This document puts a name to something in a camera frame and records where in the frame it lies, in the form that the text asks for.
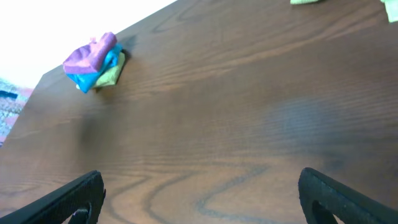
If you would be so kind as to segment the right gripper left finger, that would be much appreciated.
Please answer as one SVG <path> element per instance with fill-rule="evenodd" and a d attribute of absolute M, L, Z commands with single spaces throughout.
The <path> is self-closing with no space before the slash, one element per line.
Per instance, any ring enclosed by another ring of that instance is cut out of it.
<path fill-rule="evenodd" d="M 1 223 L 97 224 L 106 189 L 101 173 L 93 170 L 44 197 L 1 218 Z"/>

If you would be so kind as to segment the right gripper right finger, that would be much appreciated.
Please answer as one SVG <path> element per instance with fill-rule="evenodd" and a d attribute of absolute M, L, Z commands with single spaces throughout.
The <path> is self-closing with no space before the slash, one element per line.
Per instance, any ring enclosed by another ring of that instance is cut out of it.
<path fill-rule="evenodd" d="M 298 191 L 309 224 L 397 224 L 396 210 L 310 167 L 301 171 Z"/>

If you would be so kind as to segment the purple microfiber cloth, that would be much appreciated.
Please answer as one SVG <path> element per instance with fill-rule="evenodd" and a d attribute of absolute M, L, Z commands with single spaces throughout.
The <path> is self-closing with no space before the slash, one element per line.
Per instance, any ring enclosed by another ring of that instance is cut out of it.
<path fill-rule="evenodd" d="M 100 40 L 92 40 L 89 44 L 79 47 L 63 62 L 64 72 L 67 74 L 98 72 L 106 55 L 116 43 L 116 36 L 112 32 L 106 32 Z"/>

